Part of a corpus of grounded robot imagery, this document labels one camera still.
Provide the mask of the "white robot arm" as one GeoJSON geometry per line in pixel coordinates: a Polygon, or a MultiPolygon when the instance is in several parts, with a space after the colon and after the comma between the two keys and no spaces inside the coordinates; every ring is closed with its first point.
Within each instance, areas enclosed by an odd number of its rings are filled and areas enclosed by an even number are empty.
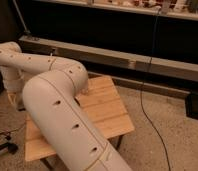
{"type": "Polygon", "coordinates": [[[132,171],[75,100],[88,89],[80,62],[24,53],[6,42],[0,44],[0,70],[11,104],[28,111],[70,171],[132,171]]]}

